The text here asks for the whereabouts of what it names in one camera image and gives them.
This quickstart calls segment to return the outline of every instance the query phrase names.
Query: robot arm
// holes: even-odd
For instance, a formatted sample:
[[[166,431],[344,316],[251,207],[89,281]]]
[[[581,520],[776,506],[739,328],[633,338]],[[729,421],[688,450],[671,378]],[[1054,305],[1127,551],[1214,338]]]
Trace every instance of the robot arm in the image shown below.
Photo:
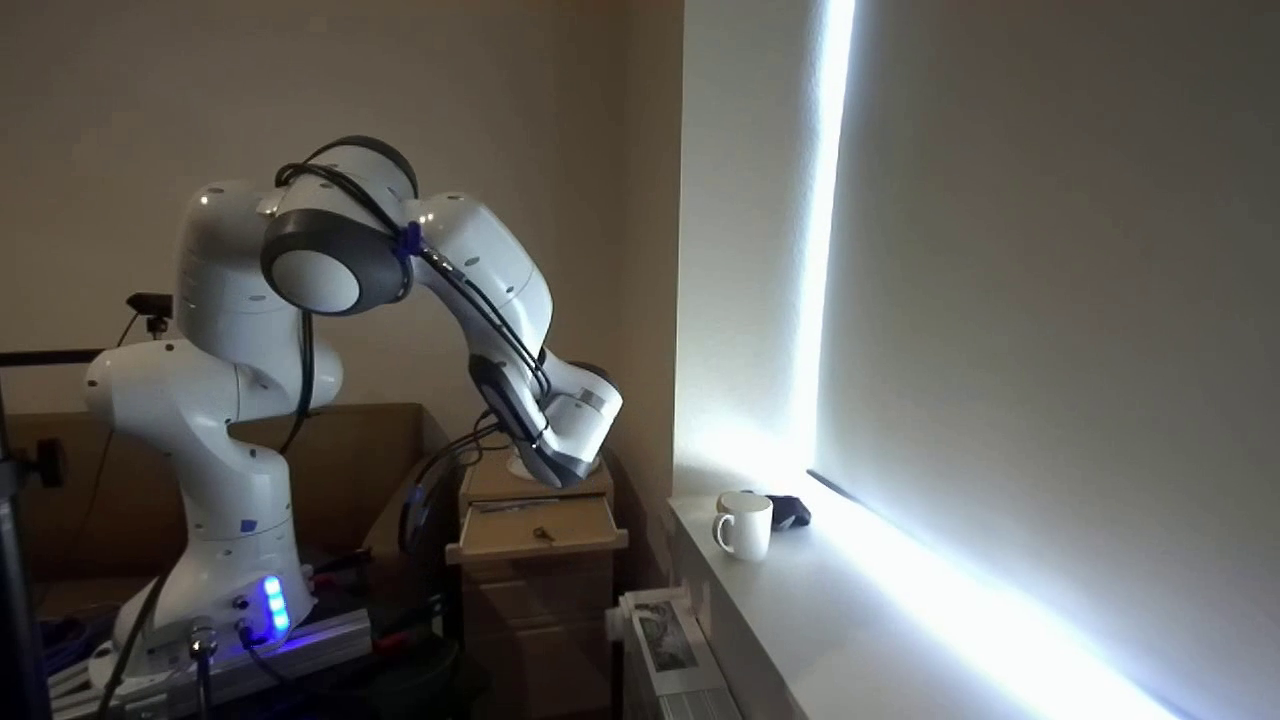
[[[368,138],[285,164],[276,188],[264,276],[287,305],[351,316],[431,290],[460,319],[474,386],[524,469],[554,488],[592,471],[621,393],[545,350],[554,293],[479,200],[416,200],[414,164]]]

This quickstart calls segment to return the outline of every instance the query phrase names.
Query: small white object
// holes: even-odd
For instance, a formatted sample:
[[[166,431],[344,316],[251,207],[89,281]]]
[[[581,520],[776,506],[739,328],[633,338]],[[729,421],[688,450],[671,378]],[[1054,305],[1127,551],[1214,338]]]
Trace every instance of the small white object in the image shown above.
[[[729,493],[718,500],[712,539],[736,560],[766,560],[773,536],[773,500],[757,493]]]

